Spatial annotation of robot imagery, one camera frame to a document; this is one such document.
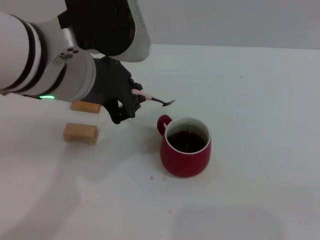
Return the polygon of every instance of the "pink spoon handle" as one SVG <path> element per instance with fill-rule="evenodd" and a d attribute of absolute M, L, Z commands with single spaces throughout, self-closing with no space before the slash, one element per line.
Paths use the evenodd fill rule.
<path fill-rule="evenodd" d="M 132 89 L 131 90 L 132 94 L 134 95 L 142 95 L 142 96 L 145 96 L 145 99 L 147 100 L 152 100 L 152 96 L 143 92 L 143 91 L 140 91 L 140 90 L 137 90 L 137 89 Z"/>

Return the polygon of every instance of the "mug handle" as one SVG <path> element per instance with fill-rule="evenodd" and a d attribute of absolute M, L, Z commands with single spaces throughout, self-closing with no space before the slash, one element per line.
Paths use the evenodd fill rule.
<path fill-rule="evenodd" d="M 168 126 L 168 124 L 172 121 L 171 117 L 169 117 L 168 115 L 162 115 L 161 117 L 159 117 L 158 122 L 156 124 L 156 127 L 159 131 L 159 133 L 161 135 L 164 135 L 165 131 L 166 131 L 166 126 Z"/>

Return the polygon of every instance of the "spoon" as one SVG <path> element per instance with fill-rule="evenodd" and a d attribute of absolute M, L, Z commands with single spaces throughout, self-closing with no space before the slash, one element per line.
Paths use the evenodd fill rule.
<path fill-rule="evenodd" d="M 152 100 L 152 101 L 155 101 L 155 102 L 159 102 L 159 103 L 162 103 L 162 107 L 165 107 L 165 106 L 169 106 L 171 104 L 173 104 L 176 100 L 172 100 L 172 101 L 169 101 L 169 102 L 164 102 L 158 98 L 155 98 L 143 91 L 140 91 L 140 90 L 137 90 L 137 89 L 132 89 L 132 94 L 134 95 L 142 95 L 142 96 L 145 96 L 145 99 L 147 100 Z"/>

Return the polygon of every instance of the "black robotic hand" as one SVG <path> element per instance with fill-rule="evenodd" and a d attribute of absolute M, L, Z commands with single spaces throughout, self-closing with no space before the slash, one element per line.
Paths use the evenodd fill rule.
<path fill-rule="evenodd" d="M 115 124 L 134 118 L 140 103 L 146 101 L 144 96 L 132 94 L 132 89 L 143 89 L 141 84 L 134 82 L 131 73 L 120 61 L 105 56 L 95 58 L 94 62 L 95 83 L 90 93 L 81 100 L 104 106 Z"/>

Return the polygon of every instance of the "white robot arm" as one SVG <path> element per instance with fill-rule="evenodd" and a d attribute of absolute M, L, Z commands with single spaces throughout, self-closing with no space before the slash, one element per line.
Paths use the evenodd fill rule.
<path fill-rule="evenodd" d="M 142 86 L 120 61 L 140 62 L 151 51 L 137 1 L 65 3 L 67 11 L 43 23 L 0 11 L 0 93 L 101 104 L 116 124 L 134 118 L 146 99 L 132 94 Z"/>

